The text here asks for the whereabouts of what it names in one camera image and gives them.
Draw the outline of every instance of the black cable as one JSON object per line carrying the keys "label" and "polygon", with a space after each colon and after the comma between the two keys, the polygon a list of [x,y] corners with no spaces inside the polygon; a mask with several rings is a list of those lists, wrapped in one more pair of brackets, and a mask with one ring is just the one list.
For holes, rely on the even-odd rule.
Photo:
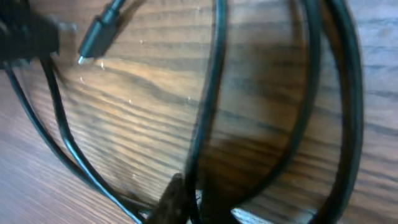
{"label": "black cable", "polygon": [[363,144],[363,74],[355,27],[343,0],[326,3],[343,46],[344,72],[340,72],[343,139],[331,194],[310,223],[336,223],[340,219],[354,189]]}
{"label": "black cable", "polygon": [[302,4],[307,15],[308,22],[309,55],[307,83],[305,85],[307,88],[304,93],[304,100],[298,111],[292,134],[290,135],[283,155],[281,155],[280,159],[272,167],[269,173],[252,190],[238,198],[237,201],[233,203],[234,207],[257,196],[265,188],[274,183],[275,180],[283,173],[296,155],[308,122],[310,121],[320,77],[322,18],[318,1],[302,0]]}
{"label": "black cable", "polygon": [[[58,144],[54,141],[53,137],[48,133],[46,128],[42,125],[36,114],[34,113],[31,105],[29,104],[28,99],[26,98],[23,89],[21,88],[21,85],[18,82],[18,79],[15,76],[14,71],[12,68],[5,63],[4,68],[6,70],[7,76],[10,80],[11,86],[14,89],[26,115],[28,116],[30,122],[33,124],[34,128],[42,137],[46,145],[51,149],[51,151],[56,155],[56,157],[62,162],[62,164],[68,168],[68,170],[72,173],[75,174],[81,181],[83,181],[85,184],[87,184],[90,188],[97,190],[99,193],[102,194],[98,190],[98,188],[93,184],[93,182],[87,178],[87,176],[84,174],[82,169],[77,166],[58,146]],[[126,204],[129,204],[129,208],[137,208],[142,212],[148,212],[152,210],[152,207],[148,204],[142,203],[142,202],[137,202],[131,198],[129,198],[126,195],[123,195],[119,193],[119,195],[122,197],[122,199],[125,201]]]}
{"label": "black cable", "polygon": [[207,79],[203,90],[203,100],[197,115],[197,125],[193,132],[190,153],[185,167],[185,188],[191,202],[191,221],[201,223],[196,198],[196,181],[198,160],[207,135],[213,124],[217,108],[218,90],[224,67],[227,39],[227,6],[226,0],[215,0],[215,24],[213,28],[213,45],[207,70]]}
{"label": "black cable", "polygon": [[124,201],[121,196],[100,176],[100,174],[90,164],[84,153],[80,150],[73,135],[70,132],[65,110],[63,109],[61,95],[58,89],[57,81],[53,72],[50,58],[42,58],[40,62],[43,66],[47,82],[49,84],[51,97],[53,99],[53,106],[55,117],[57,119],[58,127],[70,154],[75,158],[84,174],[92,181],[92,183],[105,196],[111,199],[124,213],[131,217],[136,223],[142,223],[145,219],[139,213],[138,209],[129,207],[129,204]]}

